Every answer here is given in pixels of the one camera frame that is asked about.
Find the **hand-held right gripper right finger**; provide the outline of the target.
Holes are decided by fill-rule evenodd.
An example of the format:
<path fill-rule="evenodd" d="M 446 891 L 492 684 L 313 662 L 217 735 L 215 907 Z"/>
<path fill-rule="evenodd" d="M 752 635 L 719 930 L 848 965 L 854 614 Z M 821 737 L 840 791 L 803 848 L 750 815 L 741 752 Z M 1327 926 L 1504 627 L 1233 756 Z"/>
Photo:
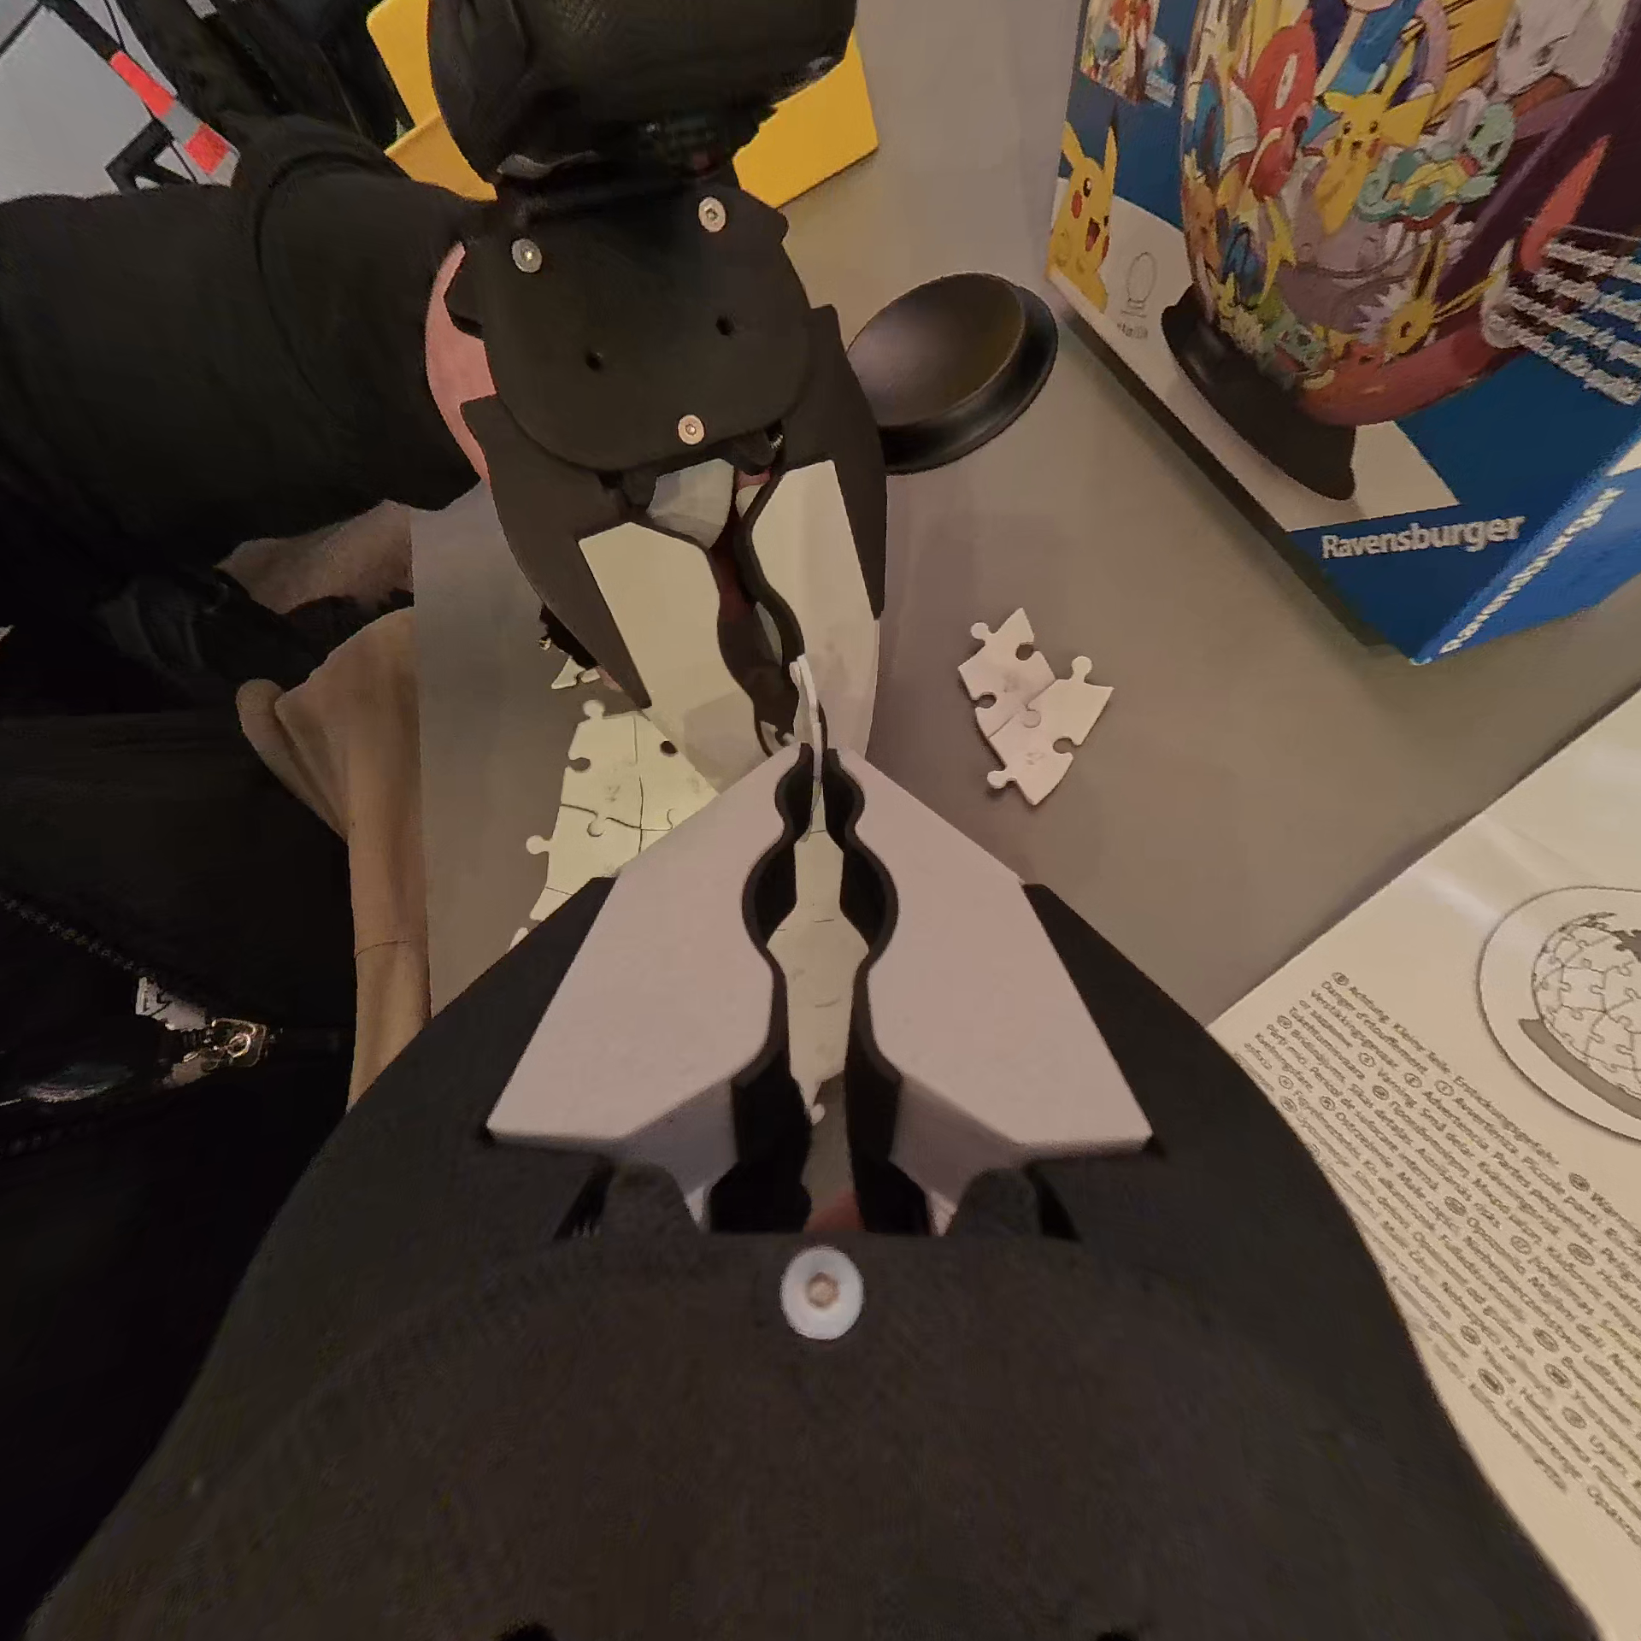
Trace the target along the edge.
<path fill-rule="evenodd" d="M 957 1202 L 993 1170 L 1145 1149 L 1153 1123 L 1020 877 L 856 752 L 827 754 L 823 797 L 868 948 L 844 1071 L 858 1202 Z"/>

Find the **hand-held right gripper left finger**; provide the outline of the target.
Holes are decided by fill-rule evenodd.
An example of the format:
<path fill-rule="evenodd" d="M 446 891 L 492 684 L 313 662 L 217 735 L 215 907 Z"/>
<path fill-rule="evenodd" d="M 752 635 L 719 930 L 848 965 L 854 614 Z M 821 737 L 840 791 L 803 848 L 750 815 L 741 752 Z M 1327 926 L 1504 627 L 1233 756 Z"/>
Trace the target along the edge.
<path fill-rule="evenodd" d="M 662 1168 L 713 1225 L 809 1219 L 813 1121 L 770 946 L 813 799 L 813 750 L 786 748 L 612 879 L 492 1141 Z"/>

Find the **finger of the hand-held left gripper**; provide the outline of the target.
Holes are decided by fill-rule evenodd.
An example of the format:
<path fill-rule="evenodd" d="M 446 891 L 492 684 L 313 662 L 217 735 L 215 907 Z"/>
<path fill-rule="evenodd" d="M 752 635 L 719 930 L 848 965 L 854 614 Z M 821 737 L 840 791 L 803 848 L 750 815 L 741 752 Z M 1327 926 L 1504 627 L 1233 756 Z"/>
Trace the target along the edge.
<path fill-rule="evenodd" d="M 709 785 L 805 742 L 803 627 L 748 500 L 729 502 L 709 545 L 639 520 L 580 551 L 625 645 L 621 688 Z"/>
<path fill-rule="evenodd" d="M 879 619 L 870 604 L 848 506 L 834 465 L 805 465 L 766 487 L 752 524 L 762 606 L 793 678 L 807 660 L 827 739 L 868 752 L 879 678 Z"/>

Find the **partly built white puzzle ball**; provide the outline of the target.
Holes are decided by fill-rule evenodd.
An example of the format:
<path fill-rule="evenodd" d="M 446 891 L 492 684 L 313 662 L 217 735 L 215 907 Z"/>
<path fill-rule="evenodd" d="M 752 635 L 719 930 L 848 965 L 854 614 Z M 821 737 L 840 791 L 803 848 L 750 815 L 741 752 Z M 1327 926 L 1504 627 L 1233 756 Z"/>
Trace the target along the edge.
<path fill-rule="evenodd" d="M 588 881 L 619 873 L 715 797 L 682 750 L 641 711 L 590 696 L 571 735 L 553 828 L 526 852 L 545 869 L 514 944 L 549 920 Z M 842 1075 L 848 1000 L 862 942 L 838 907 L 842 854 L 813 823 L 793 852 L 795 905 L 772 936 L 786 975 L 793 1077 L 813 1123 L 828 1114 L 827 1086 Z"/>

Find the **person's left forearm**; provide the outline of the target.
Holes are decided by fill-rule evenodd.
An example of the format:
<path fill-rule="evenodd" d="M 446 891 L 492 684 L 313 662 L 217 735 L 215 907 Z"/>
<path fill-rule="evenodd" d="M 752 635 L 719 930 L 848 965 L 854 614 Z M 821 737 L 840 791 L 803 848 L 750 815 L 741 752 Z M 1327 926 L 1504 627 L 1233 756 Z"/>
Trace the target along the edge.
<path fill-rule="evenodd" d="M 227 186 L 6 199 L 4 547 L 215 561 L 463 496 L 424 328 L 475 215 L 303 119 Z"/>

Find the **two-piece joined puzzle segment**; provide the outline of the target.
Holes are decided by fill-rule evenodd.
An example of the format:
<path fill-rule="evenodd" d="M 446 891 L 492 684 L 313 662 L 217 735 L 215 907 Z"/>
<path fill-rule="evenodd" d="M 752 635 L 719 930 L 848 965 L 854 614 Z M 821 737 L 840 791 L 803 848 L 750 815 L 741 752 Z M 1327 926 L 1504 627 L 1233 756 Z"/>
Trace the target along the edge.
<path fill-rule="evenodd" d="M 1092 662 L 1077 657 L 1057 674 L 1036 643 L 1024 608 L 1000 625 L 971 627 L 973 655 L 957 668 L 971 698 L 981 739 L 998 766 L 989 787 L 1006 787 L 1030 805 L 1043 805 L 1073 768 L 1075 752 L 1114 700 L 1114 688 L 1094 684 Z"/>

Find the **colourful printed puzzle box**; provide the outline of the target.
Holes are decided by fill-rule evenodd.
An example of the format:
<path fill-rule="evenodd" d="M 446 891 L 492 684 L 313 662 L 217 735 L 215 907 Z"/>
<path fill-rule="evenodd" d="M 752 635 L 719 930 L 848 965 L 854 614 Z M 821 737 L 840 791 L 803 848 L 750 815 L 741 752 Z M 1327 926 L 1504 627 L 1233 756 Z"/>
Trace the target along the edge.
<path fill-rule="evenodd" d="M 1637 2 L 1082 4 L 1047 276 L 1364 641 L 1637 582 Z"/>

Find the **person's left hand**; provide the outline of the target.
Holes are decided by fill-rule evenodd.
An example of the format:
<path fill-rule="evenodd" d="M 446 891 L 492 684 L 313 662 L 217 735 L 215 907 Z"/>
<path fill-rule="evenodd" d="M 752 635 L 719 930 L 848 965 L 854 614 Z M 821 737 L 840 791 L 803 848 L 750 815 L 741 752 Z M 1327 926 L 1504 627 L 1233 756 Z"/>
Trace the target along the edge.
<path fill-rule="evenodd" d="M 489 485 L 487 455 L 465 420 L 465 406 L 492 399 L 496 385 L 483 340 L 461 330 L 446 305 L 463 264 L 465 246 L 455 242 L 438 268 L 424 315 L 424 373 L 448 434 L 479 481 Z"/>

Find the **yellow box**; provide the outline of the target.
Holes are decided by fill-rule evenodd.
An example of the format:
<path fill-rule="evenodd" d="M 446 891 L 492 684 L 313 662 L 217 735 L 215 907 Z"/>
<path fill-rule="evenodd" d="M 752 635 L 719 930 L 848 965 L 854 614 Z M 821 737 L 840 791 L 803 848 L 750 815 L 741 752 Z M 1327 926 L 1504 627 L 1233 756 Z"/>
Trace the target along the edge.
<path fill-rule="evenodd" d="M 426 2 L 385 2 L 365 16 L 379 67 L 405 108 L 403 131 L 385 153 L 412 180 L 489 201 L 494 197 L 492 186 L 461 156 L 438 111 L 426 26 Z M 782 102 L 739 151 L 733 166 L 744 192 L 780 209 L 871 156 L 875 149 L 870 82 L 858 37 L 852 35 L 844 59 Z"/>

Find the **black round cup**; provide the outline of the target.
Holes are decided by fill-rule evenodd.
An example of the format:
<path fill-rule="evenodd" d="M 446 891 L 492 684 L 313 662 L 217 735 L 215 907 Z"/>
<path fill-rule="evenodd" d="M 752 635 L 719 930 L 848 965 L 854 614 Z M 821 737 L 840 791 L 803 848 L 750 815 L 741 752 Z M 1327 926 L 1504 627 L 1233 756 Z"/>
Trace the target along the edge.
<path fill-rule="evenodd" d="M 848 344 L 893 477 L 954 465 L 1006 434 L 1059 354 L 1051 307 L 995 274 L 948 274 L 895 297 Z"/>

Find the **beige trousers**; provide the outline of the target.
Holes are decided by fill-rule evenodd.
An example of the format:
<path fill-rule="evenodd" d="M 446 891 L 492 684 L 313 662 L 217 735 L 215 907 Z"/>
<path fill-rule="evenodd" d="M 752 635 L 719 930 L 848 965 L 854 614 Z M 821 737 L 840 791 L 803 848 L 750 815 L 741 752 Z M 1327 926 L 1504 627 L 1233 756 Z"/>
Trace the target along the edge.
<path fill-rule="evenodd" d="M 358 1104 L 432 1016 L 428 973 L 412 526 L 383 502 L 297 539 L 258 539 L 221 569 L 260 606 L 293 614 L 324 598 L 364 608 L 364 627 L 291 690 L 246 684 L 240 727 L 260 760 L 346 844 L 356 934 Z"/>

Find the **metal badge clip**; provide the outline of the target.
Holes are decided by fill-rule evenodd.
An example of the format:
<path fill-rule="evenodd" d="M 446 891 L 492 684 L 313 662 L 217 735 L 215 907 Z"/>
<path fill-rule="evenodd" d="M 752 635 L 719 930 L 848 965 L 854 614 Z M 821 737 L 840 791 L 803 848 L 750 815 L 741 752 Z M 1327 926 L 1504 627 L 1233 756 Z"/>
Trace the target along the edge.
<path fill-rule="evenodd" d="M 186 1088 L 219 1073 L 248 1071 L 278 1041 L 276 1028 L 237 1016 L 213 1014 L 197 1002 L 166 991 L 154 977 L 139 975 L 135 1016 L 156 1057 L 154 1080 L 162 1088 Z"/>

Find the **red striped object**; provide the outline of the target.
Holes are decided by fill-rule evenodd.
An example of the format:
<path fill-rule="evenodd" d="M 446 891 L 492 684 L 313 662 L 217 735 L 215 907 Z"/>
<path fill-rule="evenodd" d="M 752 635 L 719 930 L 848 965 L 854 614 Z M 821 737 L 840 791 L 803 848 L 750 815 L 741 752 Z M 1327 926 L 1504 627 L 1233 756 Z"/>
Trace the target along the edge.
<path fill-rule="evenodd" d="M 145 110 L 143 129 L 106 166 L 117 194 L 233 184 L 240 164 L 239 151 L 154 70 L 137 61 L 123 26 L 115 22 L 113 4 L 104 4 L 106 18 L 80 2 L 43 2 L 35 8 L 63 24 Z"/>

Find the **white printed instruction leaflet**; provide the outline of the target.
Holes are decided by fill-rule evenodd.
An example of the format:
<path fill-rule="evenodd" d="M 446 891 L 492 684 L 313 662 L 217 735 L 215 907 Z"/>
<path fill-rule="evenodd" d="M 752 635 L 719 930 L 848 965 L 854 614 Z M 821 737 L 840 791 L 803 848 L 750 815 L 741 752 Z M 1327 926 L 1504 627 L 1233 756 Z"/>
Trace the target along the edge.
<path fill-rule="evenodd" d="M 1637 696 L 1211 1034 L 1346 1202 L 1491 1485 L 1637 1637 Z"/>

